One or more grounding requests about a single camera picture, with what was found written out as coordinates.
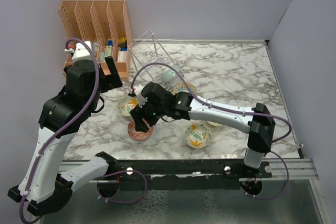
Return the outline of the blue yellow floral bowl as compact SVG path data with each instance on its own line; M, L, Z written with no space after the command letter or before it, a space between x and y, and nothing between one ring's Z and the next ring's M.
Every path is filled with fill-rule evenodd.
M189 88L193 91L194 94L197 94L197 88L191 84L191 83L187 83ZM172 94L175 95L179 92L189 92L189 90L187 89L186 85L183 82L178 83L172 90Z

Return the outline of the plain teal bowl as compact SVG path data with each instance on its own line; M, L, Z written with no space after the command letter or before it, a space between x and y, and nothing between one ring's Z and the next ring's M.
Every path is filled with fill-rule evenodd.
M166 67L166 69L161 74L161 80L163 83L168 84L170 87L177 85L179 79L180 78L178 77L177 73L169 67Z

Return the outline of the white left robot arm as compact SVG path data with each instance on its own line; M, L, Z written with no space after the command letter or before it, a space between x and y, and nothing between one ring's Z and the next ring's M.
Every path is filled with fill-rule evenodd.
M34 157L23 181L8 191L8 196L41 217L61 210L72 194L90 180L102 176L110 179L116 166L107 154L100 154L84 165L59 172L65 151L81 124L102 100L101 94L122 86L112 57L106 58L110 73L95 68L91 59L77 60L65 67L66 84L57 96L46 101L39 118L38 141Z

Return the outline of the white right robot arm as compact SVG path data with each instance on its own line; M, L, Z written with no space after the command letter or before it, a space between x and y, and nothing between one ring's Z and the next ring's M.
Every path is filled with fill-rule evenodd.
M130 112L135 129L147 132L164 116L174 120L203 120L229 126L248 134L241 171L254 177L260 171L263 157L271 151L275 121L268 108L258 103L254 107L233 107L212 102L189 92L172 94L157 83L134 89L138 105Z

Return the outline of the yellow sun blue bowl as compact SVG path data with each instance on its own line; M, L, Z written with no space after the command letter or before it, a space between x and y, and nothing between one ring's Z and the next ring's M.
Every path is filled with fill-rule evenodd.
M214 127L221 127L221 126L223 126L222 124L214 123L214 122L211 122L211 121L208 121L208 124L211 125L211 126L214 126Z

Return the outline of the red patterned bowl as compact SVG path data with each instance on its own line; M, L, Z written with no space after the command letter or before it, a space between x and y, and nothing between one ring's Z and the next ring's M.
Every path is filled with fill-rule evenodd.
M145 141L152 136L154 128L149 126L147 122L146 125L149 127L147 132L140 132L135 130L135 121L131 120L128 124L128 135L135 141Z

